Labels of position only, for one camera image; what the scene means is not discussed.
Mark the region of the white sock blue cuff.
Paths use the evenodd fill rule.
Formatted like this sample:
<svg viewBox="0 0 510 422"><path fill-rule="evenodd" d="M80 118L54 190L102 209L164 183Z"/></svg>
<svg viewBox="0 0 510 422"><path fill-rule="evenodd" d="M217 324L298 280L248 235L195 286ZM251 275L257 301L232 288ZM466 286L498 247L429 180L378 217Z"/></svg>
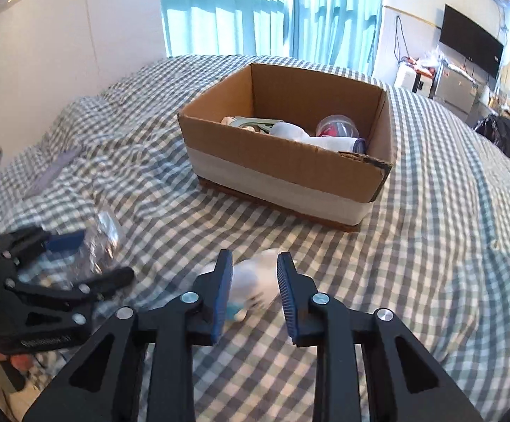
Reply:
<svg viewBox="0 0 510 422"><path fill-rule="evenodd" d="M335 153L366 153L366 141L362 138L347 136L310 136L301 127L285 122L276 123L271 128L269 134Z"/></svg>

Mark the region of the brown cardboard box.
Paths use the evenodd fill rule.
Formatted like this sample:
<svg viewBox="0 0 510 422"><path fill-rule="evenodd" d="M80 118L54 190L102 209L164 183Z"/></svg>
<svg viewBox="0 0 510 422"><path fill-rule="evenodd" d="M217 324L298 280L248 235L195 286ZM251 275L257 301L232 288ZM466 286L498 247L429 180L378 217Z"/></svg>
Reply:
<svg viewBox="0 0 510 422"><path fill-rule="evenodd" d="M225 125L225 117L283 120L310 133L350 118L366 153L333 152ZM394 164L388 93L362 80L253 63L178 113L193 171L204 184L341 230L370 214Z"/></svg>

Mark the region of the clear plastic container in box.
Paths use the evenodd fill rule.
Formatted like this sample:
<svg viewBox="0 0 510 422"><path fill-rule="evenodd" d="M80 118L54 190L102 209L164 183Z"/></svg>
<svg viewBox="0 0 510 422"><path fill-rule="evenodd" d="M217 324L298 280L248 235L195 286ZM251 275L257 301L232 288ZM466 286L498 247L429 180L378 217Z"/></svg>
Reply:
<svg viewBox="0 0 510 422"><path fill-rule="evenodd" d="M359 138L355 123L343 114L332 114L322 119L316 128L316 136L336 136Z"/></svg>

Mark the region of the grey green hair clip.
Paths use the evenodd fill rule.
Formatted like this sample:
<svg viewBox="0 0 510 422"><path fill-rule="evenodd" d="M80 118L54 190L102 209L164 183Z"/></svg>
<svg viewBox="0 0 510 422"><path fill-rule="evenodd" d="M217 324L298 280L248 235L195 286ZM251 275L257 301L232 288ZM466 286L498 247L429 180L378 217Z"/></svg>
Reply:
<svg viewBox="0 0 510 422"><path fill-rule="evenodd" d="M272 128L278 124L282 123L282 120L279 119L269 119L269 118L259 118L259 117L246 117L253 120L253 125L255 126L255 133L265 133L269 134Z"/></svg>

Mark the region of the silver mini fridge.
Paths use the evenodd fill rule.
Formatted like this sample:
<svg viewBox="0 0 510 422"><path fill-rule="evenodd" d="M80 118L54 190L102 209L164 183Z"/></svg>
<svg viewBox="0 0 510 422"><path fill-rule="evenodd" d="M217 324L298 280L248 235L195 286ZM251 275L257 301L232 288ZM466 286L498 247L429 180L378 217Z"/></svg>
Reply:
<svg viewBox="0 0 510 422"><path fill-rule="evenodd" d="M436 71L432 98L439 104L469 114L478 92L478 84L465 71L441 63Z"/></svg>

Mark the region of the black wall television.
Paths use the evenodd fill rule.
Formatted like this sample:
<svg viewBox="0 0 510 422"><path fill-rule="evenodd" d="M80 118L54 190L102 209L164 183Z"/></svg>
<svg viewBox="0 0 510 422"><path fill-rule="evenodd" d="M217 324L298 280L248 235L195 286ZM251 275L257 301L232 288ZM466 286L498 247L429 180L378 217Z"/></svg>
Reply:
<svg viewBox="0 0 510 422"><path fill-rule="evenodd" d="M445 5L439 41L497 78L504 46L463 13Z"/></svg>

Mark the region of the white suitcase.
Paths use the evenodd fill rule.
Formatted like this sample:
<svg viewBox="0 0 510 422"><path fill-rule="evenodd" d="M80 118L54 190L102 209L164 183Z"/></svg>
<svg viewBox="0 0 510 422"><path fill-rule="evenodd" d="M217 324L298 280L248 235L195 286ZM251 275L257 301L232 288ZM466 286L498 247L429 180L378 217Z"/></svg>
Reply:
<svg viewBox="0 0 510 422"><path fill-rule="evenodd" d="M399 63L394 87L410 90L415 94L429 98L432 85L433 74L430 70L405 62Z"/></svg>

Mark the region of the teal window curtain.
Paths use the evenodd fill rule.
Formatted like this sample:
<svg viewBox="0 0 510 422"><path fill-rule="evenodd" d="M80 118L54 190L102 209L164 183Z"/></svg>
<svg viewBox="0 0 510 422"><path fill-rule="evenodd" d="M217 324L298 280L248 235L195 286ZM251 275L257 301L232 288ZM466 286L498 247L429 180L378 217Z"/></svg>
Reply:
<svg viewBox="0 0 510 422"><path fill-rule="evenodd" d="M383 0L290 0L290 55L372 74Z"/></svg>
<svg viewBox="0 0 510 422"><path fill-rule="evenodd" d="M160 0L168 55L290 55L291 0Z"/></svg>

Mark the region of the teal window curtain left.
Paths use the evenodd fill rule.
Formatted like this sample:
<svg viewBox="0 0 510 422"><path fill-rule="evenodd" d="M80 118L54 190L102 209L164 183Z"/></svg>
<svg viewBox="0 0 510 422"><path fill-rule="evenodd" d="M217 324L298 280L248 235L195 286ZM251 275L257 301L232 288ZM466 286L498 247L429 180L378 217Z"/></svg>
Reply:
<svg viewBox="0 0 510 422"><path fill-rule="evenodd" d="M291 0L160 0L168 55L290 55Z"/></svg>

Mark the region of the purple phone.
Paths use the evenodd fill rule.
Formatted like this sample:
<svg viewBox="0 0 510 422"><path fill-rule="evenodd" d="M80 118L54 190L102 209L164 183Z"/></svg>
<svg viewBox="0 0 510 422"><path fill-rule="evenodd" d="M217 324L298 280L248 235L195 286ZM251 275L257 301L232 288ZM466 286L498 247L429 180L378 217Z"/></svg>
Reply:
<svg viewBox="0 0 510 422"><path fill-rule="evenodd" d="M32 183L31 187L25 193L25 198L30 198L35 195L40 195L46 188L55 179L58 178L60 173L67 167L67 165L71 164L73 160L78 157L78 154L81 153L81 148L73 148L65 151L63 153L59 153L54 161L48 166L48 168L44 169L42 173L40 173L35 181Z"/></svg>

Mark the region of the teal window curtain right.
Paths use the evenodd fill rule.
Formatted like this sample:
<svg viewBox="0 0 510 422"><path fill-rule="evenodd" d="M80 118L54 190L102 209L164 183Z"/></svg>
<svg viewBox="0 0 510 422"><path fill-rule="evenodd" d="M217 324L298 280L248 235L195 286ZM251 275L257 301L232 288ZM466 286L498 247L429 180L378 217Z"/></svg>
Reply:
<svg viewBox="0 0 510 422"><path fill-rule="evenodd" d="M290 0L290 55L372 74L383 0Z"/></svg>

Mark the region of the grey checked bed cover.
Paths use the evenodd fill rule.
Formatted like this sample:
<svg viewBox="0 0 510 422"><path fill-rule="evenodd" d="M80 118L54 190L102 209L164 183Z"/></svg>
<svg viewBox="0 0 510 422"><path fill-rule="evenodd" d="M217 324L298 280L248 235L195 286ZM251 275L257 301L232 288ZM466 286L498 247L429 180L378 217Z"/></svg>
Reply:
<svg viewBox="0 0 510 422"><path fill-rule="evenodd" d="M177 111L249 56L167 58L65 107L0 171L0 234L73 231L102 209L124 231L117 260L137 282L98 306L150 309L188 289L222 249L289 250L346 306L392 309L487 421L510 408L510 159L446 109L388 88L395 165L359 231L342 232L200 187ZM40 195L58 156L81 148Z"/></svg>

